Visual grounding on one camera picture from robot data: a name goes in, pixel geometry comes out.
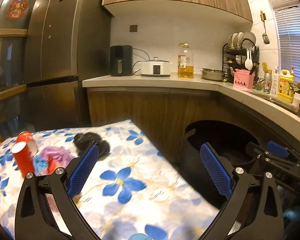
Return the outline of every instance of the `stainless steel refrigerator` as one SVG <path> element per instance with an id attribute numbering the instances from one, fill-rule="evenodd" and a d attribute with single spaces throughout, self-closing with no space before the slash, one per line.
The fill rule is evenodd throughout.
<path id="1" fill-rule="evenodd" d="M 101 1 L 36 1 L 25 52 L 36 130 L 90 125 L 82 80 L 109 74 L 111 15 Z"/>

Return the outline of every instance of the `metal screw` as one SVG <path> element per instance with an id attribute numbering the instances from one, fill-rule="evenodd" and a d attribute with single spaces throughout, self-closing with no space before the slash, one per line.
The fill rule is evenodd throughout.
<path id="1" fill-rule="evenodd" d="M 33 173 L 32 173 L 32 172 L 27 173 L 27 175 L 26 175 L 26 178 L 27 178 L 27 179 L 30 179 L 30 178 L 32 178 L 32 177 L 33 177 Z"/>
<path id="2" fill-rule="evenodd" d="M 266 177 L 271 179 L 272 178 L 272 174 L 270 172 L 266 172 Z"/>
<path id="3" fill-rule="evenodd" d="M 242 173 L 244 173 L 244 170 L 241 167 L 236 167 L 235 172 L 238 173 L 238 174 L 242 174 Z"/>
<path id="4" fill-rule="evenodd" d="M 60 174 L 63 173 L 63 171 L 64 171 L 63 168 L 57 168 L 57 169 L 56 169 L 56 174 L 60 175 Z"/>

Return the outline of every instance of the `bowl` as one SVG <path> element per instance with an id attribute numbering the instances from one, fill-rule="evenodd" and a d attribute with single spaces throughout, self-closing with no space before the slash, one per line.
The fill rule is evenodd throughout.
<path id="1" fill-rule="evenodd" d="M 218 69 L 203 68 L 201 69 L 201 78 L 212 81 L 223 81 L 226 76 L 226 72 Z"/>

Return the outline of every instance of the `black bin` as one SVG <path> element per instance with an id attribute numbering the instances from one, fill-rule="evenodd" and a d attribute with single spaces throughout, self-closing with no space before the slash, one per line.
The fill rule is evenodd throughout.
<path id="1" fill-rule="evenodd" d="M 234 167 L 240 166 L 249 171 L 254 160 L 246 154 L 245 147 L 249 142 L 258 144 L 258 141 L 246 130 L 216 120 L 193 122 L 186 127 L 185 134 L 179 173 L 202 197 L 220 209 L 226 197 L 219 194 L 201 162 L 201 145 L 209 142 L 215 151 L 226 157 Z"/>

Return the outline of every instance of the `white wall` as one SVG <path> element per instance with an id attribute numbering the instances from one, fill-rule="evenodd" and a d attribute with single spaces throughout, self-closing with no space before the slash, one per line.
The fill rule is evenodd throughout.
<path id="1" fill-rule="evenodd" d="M 138 25 L 138 32 L 130 33 L 130 25 Z M 227 24 L 206 20 L 162 16 L 114 17 L 111 21 L 110 45 L 131 45 L 145 50 L 150 57 L 168 60 L 171 70 L 177 71 L 178 44 L 187 42 L 194 53 L 194 68 L 222 68 L 222 47 L 234 29 Z M 134 62 L 148 60 L 134 51 Z"/>
<path id="2" fill-rule="evenodd" d="M 260 62 L 267 62 L 274 69 L 278 65 L 278 45 L 273 14 L 268 0 L 248 0 L 253 17 L 252 32 L 260 46 Z M 266 28 L 270 44 L 263 44 L 263 23 L 260 11 L 266 14 Z M 138 25 L 138 32 L 130 33 L 129 26 Z M 222 68 L 222 47 L 235 31 L 226 23 L 215 24 L 162 16 L 114 17 L 111 22 L 110 45 L 131 45 L 147 51 L 151 57 L 159 57 L 172 62 L 172 71 L 177 71 L 178 44 L 188 42 L 194 52 L 195 72 L 201 68 Z M 142 52 L 135 52 L 134 62 L 145 60 Z M 259 76 L 264 76 L 262 68 Z"/>
<path id="3" fill-rule="evenodd" d="M 267 62 L 268 67 L 274 71 L 274 67 L 279 65 L 278 33 L 274 20 L 274 13 L 269 4 L 269 0 L 248 0 L 248 2 L 253 19 L 251 32 L 255 34 L 257 38 L 256 44 L 260 47 L 259 62 Z M 266 31 L 270 40 L 270 44 L 268 45 L 264 44 L 262 39 L 264 28 L 260 17 L 260 11 L 263 11 L 266 14 Z M 259 77 L 264 76 L 262 67 L 259 67 L 258 75 Z"/>

